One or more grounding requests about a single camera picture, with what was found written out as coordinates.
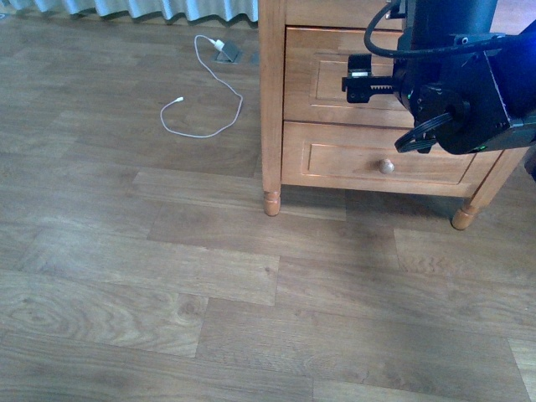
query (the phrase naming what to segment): nightstand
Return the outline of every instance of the nightstand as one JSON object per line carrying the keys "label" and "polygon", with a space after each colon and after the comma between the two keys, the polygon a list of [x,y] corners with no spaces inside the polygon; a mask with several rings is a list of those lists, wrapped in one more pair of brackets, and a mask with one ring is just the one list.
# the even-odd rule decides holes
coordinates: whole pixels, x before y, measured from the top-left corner
{"label": "nightstand", "polygon": [[[455,156],[397,153],[413,117],[394,96],[350,105],[341,91],[348,56],[366,52],[364,29],[384,0],[260,0],[260,110],[265,212],[277,215],[281,185],[463,197],[452,225],[465,229],[526,149]],[[400,21],[383,21],[375,43],[396,48]],[[373,72],[392,60],[373,56]]]}

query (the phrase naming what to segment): white charger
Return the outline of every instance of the white charger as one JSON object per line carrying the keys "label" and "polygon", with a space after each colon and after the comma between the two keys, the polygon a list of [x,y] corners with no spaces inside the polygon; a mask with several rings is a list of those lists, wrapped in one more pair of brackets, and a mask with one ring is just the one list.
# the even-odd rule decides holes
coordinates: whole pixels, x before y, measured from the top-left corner
{"label": "white charger", "polygon": [[242,103],[244,101],[244,97],[241,94],[239,94],[236,90],[234,90],[231,85],[227,84],[225,81],[223,81],[220,78],[218,78],[216,76],[216,74],[201,60],[201,57],[199,57],[199,51],[198,51],[198,39],[199,38],[207,39],[219,52],[222,51],[222,49],[225,46],[225,43],[222,42],[219,39],[218,40],[213,40],[213,39],[211,39],[211,38],[209,38],[207,36],[204,36],[204,35],[196,35],[196,37],[193,39],[193,46],[195,48],[195,54],[198,57],[199,63],[214,77],[215,80],[217,80],[218,82],[221,82],[223,85],[225,85],[227,88],[229,88],[236,96],[239,97],[240,102],[238,104],[238,107],[236,108],[236,115],[234,115],[234,119],[232,120],[232,122],[230,124],[228,124],[227,126],[221,127],[219,130],[217,130],[216,132],[213,132],[212,134],[197,135],[197,134],[188,134],[186,132],[175,131],[175,130],[172,130],[171,128],[169,128],[166,125],[166,122],[164,121],[163,113],[169,106],[174,105],[175,103],[184,101],[184,98],[182,96],[179,96],[177,99],[169,102],[167,105],[165,105],[160,110],[160,121],[162,122],[162,125],[164,126],[164,128],[166,130],[168,130],[169,132],[171,132],[172,134],[177,134],[178,136],[190,137],[190,138],[210,138],[210,137],[217,136],[223,130],[226,130],[227,128],[233,126],[236,123],[236,121],[238,120],[238,116],[240,114],[240,111],[242,110]]}

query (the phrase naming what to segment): wooden drawer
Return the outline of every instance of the wooden drawer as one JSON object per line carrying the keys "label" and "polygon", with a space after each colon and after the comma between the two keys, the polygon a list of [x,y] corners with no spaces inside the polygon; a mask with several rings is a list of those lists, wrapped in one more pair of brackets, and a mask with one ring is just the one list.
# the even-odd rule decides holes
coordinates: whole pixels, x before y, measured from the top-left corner
{"label": "wooden drawer", "polygon": [[[385,0],[287,0],[286,24],[315,27],[367,28]],[[401,29],[400,20],[382,18],[378,28]]]}
{"label": "wooden drawer", "polygon": [[[286,122],[282,181],[322,187],[467,196],[497,158],[495,152],[451,155],[439,147],[428,155],[400,154],[394,142],[405,130]],[[394,171],[382,174],[389,159]]]}
{"label": "wooden drawer", "polygon": [[[396,47],[398,33],[380,32],[375,40]],[[366,104],[348,104],[341,91],[348,56],[367,52],[363,31],[288,28],[284,118],[292,121],[413,127],[413,117],[393,95],[376,95]],[[391,75],[392,60],[373,57],[376,75]]]}

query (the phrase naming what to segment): black cable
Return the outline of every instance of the black cable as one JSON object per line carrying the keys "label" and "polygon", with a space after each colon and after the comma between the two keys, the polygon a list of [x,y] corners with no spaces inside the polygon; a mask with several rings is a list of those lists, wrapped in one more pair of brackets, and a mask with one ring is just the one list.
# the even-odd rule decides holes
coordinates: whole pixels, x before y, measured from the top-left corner
{"label": "black cable", "polygon": [[394,143],[394,146],[400,153],[430,148],[437,143],[437,140],[435,138],[423,138],[424,134],[452,120],[452,114],[448,112],[436,116],[406,132]]}
{"label": "black cable", "polygon": [[379,13],[377,13],[370,24],[367,27],[364,35],[364,42],[366,48],[373,54],[382,57],[388,57],[390,59],[423,59],[428,57],[443,57],[452,56],[455,54],[468,54],[482,52],[486,50],[502,49],[505,47],[523,45],[529,40],[536,40],[535,33],[526,33],[523,35],[511,35],[483,40],[482,42],[475,42],[474,44],[463,44],[455,46],[447,46],[445,48],[434,49],[420,49],[420,50],[394,50],[384,49],[376,46],[372,43],[372,33],[376,29],[376,25],[387,13],[390,13],[393,9],[400,6],[400,0],[393,0],[392,3],[383,7]]}

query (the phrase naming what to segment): drawer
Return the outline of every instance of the drawer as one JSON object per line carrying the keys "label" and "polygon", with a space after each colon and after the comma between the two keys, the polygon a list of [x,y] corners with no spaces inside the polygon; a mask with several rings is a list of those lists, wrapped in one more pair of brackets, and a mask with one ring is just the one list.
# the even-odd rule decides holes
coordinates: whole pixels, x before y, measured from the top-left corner
{"label": "drawer", "polygon": [[[367,28],[385,0],[286,0],[286,24],[313,27]],[[385,19],[378,28],[401,29],[398,19]]]}
{"label": "drawer", "polygon": [[[401,193],[471,194],[497,158],[495,152],[451,155],[397,153],[394,142],[405,130],[286,122],[282,181],[322,187]],[[380,172],[389,160],[394,171]]]}
{"label": "drawer", "polygon": [[[376,43],[396,48],[398,33],[378,32]],[[285,120],[413,127],[413,116],[393,95],[366,104],[348,104],[341,91],[348,56],[367,52],[363,31],[288,28],[286,30]],[[373,57],[375,75],[391,75],[391,59]]]}

